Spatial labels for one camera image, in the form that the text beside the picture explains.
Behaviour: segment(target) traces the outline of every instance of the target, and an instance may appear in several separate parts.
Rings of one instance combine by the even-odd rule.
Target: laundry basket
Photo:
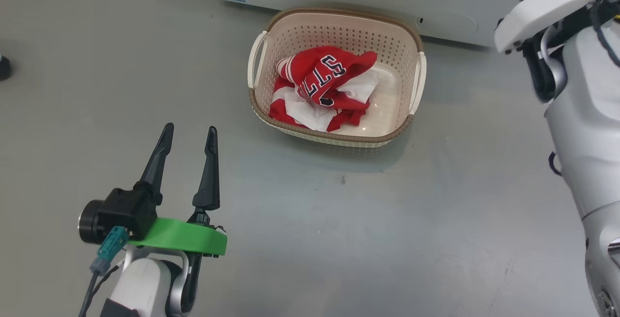
[[[379,84],[359,126],[322,133],[269,117],[278,78],[276,63],[328,45],[354,54],[369,50],[378,54],[373,68],[379,72]],[[329,8],[295,8],[277,14],[257,37],[248,61],[250,103],[263,122],[299,138],[347,147],[380,147],[407,129],[420,105],[425,79],[423,45],[409,26],[385,16]]]

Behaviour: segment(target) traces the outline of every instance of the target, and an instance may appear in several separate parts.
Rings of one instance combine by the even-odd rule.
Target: white cloth
[[[365,103],[370,98],[370,94],[379,84],[379,73],[369,69],[363,74],[356,76],[336,88],[337,91],[347,94],[347,96],[360,103]]]
[[[327,132],[327,127],[332,118],[337,114],[335,109],[317,105],[312,101],[301,98],[293,87],[278,89],[272,98],[273,101],[283,99],[286,114],[291,116],[297,123],[305,125],[309,129]]]

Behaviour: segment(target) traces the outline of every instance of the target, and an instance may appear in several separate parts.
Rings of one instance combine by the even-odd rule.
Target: cable
[[[119,251],[122,250],[128,240],[129,234],[127,233],[127,229],[121,226],[115,226],[112,228],[110,233],[108,233],[104,242],[102,242],[99,250],[97,251],[97,258],[93,261],[90,267],[93,277],[91,278],[91,283],[86,291],[86,296],[84,297],[84,302],[82,303],[82,308],[80,309],[78,317],[86,317],[86,311],[91,306],[91,302],[93,302],[93,295],[95,295],[95,293],[99,290],[101,284],[110,278],[110,275],[114,271],[118,270],[118,268],[124,263],[124,260],[122,260],[114,268],[110,269],[111,260],[118,254]],[[97,284],[95,288],[95,283],[97,282],[97,277],[99,276],[104,277],[99,281],[99,284]]]
[[[124,264],[124,260],[121,260],[118,264],[116,264],[116,266],[114,266],[109,271],[107,271],[106,275],[99,281],[99,283],[97,283],[95,290],[93,290],[93,296],[97,294],[97,292],[99,291],[99,288],[101,288],[101,284],[104,283],[107,279],[109,279],[110,276],[113,273],[115,273],[115,271],[117,271],[123,264]]]
[[[589,9],[589,18],[592,22],[592,28],[594,32],[596,32],[596,37],[598,37],[598,41],[601,43],[601,46],[607,51],[609,54],[609,58],[613,63],[620,67],[620,59],[616,56],[616,53],[605,39],[605,35],[603,34],[603,30],[601,30],[601,21],[598,19],[598,8],[601,6],[604,0],[594,0],[592,7]]]
[[[91,301],[93,301],[93,289],[95,288],[95,282],[97,282],[97,277],[99,277],[99,274],[97,272],[93,273],[91,283],[88,284],[86,296],[84,297],[84,302],[82,302],[82,308],[80,308],[78,317],[86,317],[86,311],[88,310],[89,306],[91,306]]]
[[[553,161],[556,159],[556,152],[552,151],[549,155],[549,167],[551,167],[551,171],[553,171],[556,175],[562,176],[562,172],[558,171]]]

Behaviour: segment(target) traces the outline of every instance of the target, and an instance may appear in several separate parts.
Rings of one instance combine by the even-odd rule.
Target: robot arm
[[[591,297],[599,315],[617,317],[620,67],[613,57],[615,50],[620,51],[620,25],[609,21],[601,27],[595,17],[602,3],[617,9],[617,0],[524,0],[500,23],[495,41],[500,52],[523,51],[539,99],[552,100],[545,117],[562,164],[562,177],[582,219]],[[583,9],[586,4],[589,11]],[[587,21],[594,16],[593,26],[575,30],[560,45],[559,30],[577,14],[582,22],[583,16]],[[552,46],[558,47],[555,57],[550,56]]]
[[[159,191],[166,156],[172,147],[174,125],[168,123],[132,190],[114,189],[104,201],[89,202],[79,220],[80,238],[101,244],[98,258],[91,265],[93,279],[84,299],[80,317],[86,315],[98,275],[111,269],[109,262],[124,246],[122,274],[101,312],[102,317],[185,317],[192,310],[202,257],[219,257],[226,252],[228,238],[221,226],[210,224],[207,211],[219,208],[219,165],[217,130],[210,127],[204,154],[203,175],[193,197],[195,207],[187,222],[160,218],[155,208],[161,204]],[[151,254],[179,257],[178,266]]]

